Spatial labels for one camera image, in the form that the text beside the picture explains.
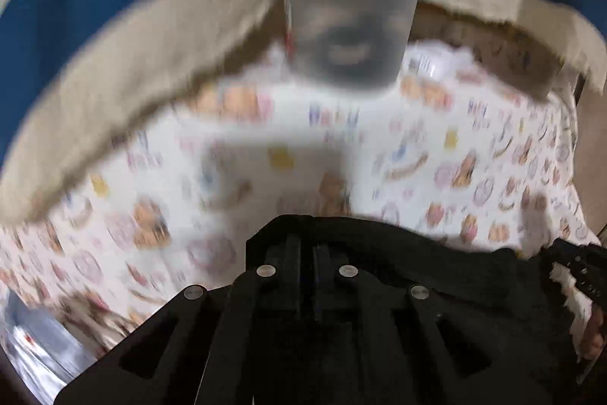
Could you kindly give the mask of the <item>person's right hand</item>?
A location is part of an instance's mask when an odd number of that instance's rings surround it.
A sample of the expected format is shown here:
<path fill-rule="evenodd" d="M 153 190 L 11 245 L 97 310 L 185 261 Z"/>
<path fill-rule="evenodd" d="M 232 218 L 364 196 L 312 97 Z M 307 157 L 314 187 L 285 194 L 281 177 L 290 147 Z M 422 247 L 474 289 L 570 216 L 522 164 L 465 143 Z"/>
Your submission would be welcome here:
<path fill-rule="evenodd" d="M 587 360 L 600 357 L 606 341 L 605 333 L 604 312 L 598 304 L 594 303 L 591 307 L 591 317 L 588 319 L 588 324 L 579 344 L 581 357 Z"/>

